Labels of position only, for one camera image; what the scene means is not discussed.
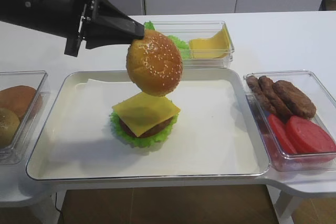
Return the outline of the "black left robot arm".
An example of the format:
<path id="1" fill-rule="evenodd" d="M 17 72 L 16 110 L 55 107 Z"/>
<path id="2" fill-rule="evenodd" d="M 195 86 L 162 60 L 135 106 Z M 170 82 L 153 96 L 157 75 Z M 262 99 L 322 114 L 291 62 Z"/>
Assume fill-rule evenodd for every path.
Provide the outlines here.
<path id="1" fill-rule="evenodd" d="M 93 49 L 144 37 L 144 26 L 108 0 L 1 0 L 1 21 L 64 37 L 73 57 L 82 41 Z"/>

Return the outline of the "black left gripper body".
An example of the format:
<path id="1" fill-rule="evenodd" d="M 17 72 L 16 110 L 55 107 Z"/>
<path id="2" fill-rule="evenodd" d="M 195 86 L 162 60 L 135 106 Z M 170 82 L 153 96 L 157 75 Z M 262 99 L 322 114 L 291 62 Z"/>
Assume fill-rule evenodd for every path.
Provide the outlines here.
<path id="1" fill-rule="evenodd" d="M 92 0 L 40 0 L 39 31 L 66 38 L 64 54 L 76 57 L 82 37 L 81 17 Z"/>

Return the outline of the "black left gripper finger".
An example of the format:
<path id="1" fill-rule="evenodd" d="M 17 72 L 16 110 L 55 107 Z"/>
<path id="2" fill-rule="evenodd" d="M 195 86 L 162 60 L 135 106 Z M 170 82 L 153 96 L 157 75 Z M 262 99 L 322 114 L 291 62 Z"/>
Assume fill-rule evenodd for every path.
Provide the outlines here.
<path id="1" fill-rule="evenodd" d="M 93 38 L 143 38 L 144 26 L 108 0 L 95 0 L 90 22 Z"/>
<path id="2" fill-rule="evenodd" d="M 94 49 L 108 45 L 126 45 L 133 40 L 126 31 L 98 24 L 86 24 L 84 27 L 86 49 Z"/>

